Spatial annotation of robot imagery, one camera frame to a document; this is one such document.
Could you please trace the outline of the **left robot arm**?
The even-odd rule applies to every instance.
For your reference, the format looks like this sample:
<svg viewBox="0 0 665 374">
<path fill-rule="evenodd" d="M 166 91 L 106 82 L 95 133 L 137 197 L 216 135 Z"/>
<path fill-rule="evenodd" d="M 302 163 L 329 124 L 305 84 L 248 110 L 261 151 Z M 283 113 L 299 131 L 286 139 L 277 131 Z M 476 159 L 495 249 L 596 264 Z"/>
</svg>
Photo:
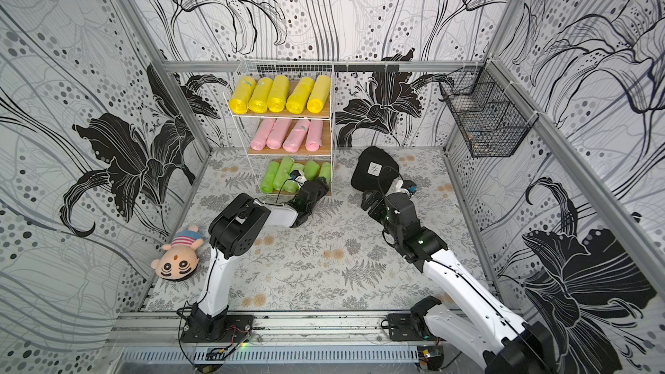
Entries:
<svg viewBox="0 0 665 374">
<path fill-rule="evenodd" d="M 306 223 L 329 190 L 328 179 L 321 177 L 304 182 L 285 203 L 266 203 L 242 193 L 212 221 L 210 264 L 201 295 L 185 308 L 189 313 L 178 311 L 185 322 L 179 335 L 182 341 L 223 342 L 248 333 L 244 327 L 253 324 L 252 316 L 228 317 L 230 288 L 241 256 L 254 245 L 264 227 L 297 228 Z"/>
</svg>

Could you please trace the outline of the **pink trash bag roll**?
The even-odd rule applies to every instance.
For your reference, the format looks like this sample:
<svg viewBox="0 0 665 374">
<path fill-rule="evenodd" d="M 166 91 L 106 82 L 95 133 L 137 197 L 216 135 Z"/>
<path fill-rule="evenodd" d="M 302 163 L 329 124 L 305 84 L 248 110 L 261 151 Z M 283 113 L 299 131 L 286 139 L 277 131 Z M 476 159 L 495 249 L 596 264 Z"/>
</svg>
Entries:
<svg viewBox="0 0 665 374">
<path fill-rule="evenodd" d="M 284 140 L 282 148 L 289 153 L 296 153 L 300 150 L 302 142 L 308 135 L 311 121 L 309 119 L 299 119 L 291 129 L 289 136 Z"/>
<path fill-rule="evenodd" d="M 266 140 L 266 146 L 271 150 L 279 150 L 282 148 L 283 142 L 287 137 L 289 128 L 292 121 L 291 119 L 277 119 L 271 132 Z"/>
<path fill-rule="evenodd" d="M 305 145 L 308 152 L 317 152 L 322 147 L 323 126 L 324 121 L 321 119 L 310 121 Z"/>
<path fill-rule="evenodd" d="M 261 123 L 259 124 L 256 133 L 250 143 L 251 149 L 254 151 L 262 151 L 266 147 L 268 136 L 272 132 L 274 124 L 275 119 L 273 118 L 265 118 L 261 120 Z"/>
</svg>

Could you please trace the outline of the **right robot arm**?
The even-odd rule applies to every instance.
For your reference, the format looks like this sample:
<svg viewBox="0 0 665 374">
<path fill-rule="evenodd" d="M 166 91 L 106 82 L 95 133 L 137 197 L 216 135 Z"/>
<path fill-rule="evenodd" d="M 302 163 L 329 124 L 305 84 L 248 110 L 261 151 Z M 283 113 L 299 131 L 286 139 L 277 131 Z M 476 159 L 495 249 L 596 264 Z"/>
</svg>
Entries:
<svg viewBox="0 0 665 374">
<path fill-rule="evenodd" d="M 464 313 L 457 316 L 435 298 L 420 301 L 411 315 L 421 337 L 446 340 L 486 373 L 556 372 L 552 334 L 540 322 L 526 322 L 478 282 L 446 242 L 422 226 L 409 195 L 369 190 L 361 208 L 382 225 L 384 240 Z"/>
</svg>

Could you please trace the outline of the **green trash bag roll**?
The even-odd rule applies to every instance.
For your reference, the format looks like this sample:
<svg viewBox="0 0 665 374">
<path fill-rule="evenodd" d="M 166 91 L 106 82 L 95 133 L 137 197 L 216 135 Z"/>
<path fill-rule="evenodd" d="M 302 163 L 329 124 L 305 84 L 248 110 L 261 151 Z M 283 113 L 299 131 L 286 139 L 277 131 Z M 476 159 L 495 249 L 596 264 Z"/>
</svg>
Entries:
<svg viewBox="0 0 665 374">
<path fill-rule="evenodd" d="M 319 176 L 319 172 L 320 172 L 319 163 L 313 160 L 309 160 L 308 162 L 306 162 L 303 170 L 306 180 L 308 181 L 315 180 L 315 178 Z"/>
<path fill-rule="evenodd" d="M 290 169 L 289 177 L 282 185 L 282 190 L 284 192 L 296 194 L 301 188 L 301 184 L 297 181 L 301 175 L 304 174 L 305 166 L 301 163 L 294 163 Z"/>
<path fill-rule="evenodd" d="M 265 172 L 263 179 L 261 180 L 260 189 L 262 193 L 273 193 L 275 190 L 275 176 L 277 171 L 279 171 L 280 163 L 276 161 L 270 161 L 268 163 L 267 171 Z"/>
<path fill-rule="evenodd" d="M 294 165 L 294 159 L 291 157 L 284 157 L 280 162 L 277 172 L 275 173 L 275 178 L 273 180 L 274 190 L 280 190 L 282 185 L 288 180 L 290 180 L 290 172 Z"/>
<path fill-rule="evenodd" d="M 320 167 L 318 177 L 324 178 L 326 180 L 326 183 L 330 185 L 330 183 L 332 182 L 331 176 L 332 176 L 332 164 L 330 162 L 324 162 Z"/>
</svg>

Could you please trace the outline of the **yellow trash bag roll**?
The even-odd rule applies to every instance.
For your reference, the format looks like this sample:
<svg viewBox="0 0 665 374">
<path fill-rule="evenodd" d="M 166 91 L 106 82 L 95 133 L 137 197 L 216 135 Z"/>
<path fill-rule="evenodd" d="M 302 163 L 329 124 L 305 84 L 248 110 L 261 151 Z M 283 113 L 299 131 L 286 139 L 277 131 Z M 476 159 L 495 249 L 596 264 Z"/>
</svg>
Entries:
<svg viewBox="0 0 665 374">
<path fill-rule="evenodd" d="M 307 109 L 312 114 L 319 114 L 325 107 L 330 96 L 332 79 L 327 75 L 319 75 L 314 82 L 308 98 Z"/>
<path fill-rule="evenodd" d="M 314 80 L 310 77 L 303 77 L 295 86 L 293 93 L 287 98 L 286 109 L 291 114 L 300 115 L 305 110 L 308 98 L 312 93 Z"/>
<path fill-rule="evenodd" d="M 285 75 L 277 75 L 273 80 L 272 87 L 268 93 L 268 110 L 272 113 L 281 113 L 287 103 L 289 96 L 289 78 Z"/>
<path fill-rule="evenodd" d="M 273 86 L 273 80 L 264 77 L 261 78 L 250 97 L 248 109 L 255 114 L 265 114 L 268 112 L 268 97 Z"/>
<path fill-rule="evenodd" d="M 256 80 L 251 76 L 243 76 L 237 83 L 229 101 L 229 108 L 233 114 L 247 114 L 249 101 L 256 88 Z"/>
</svg>

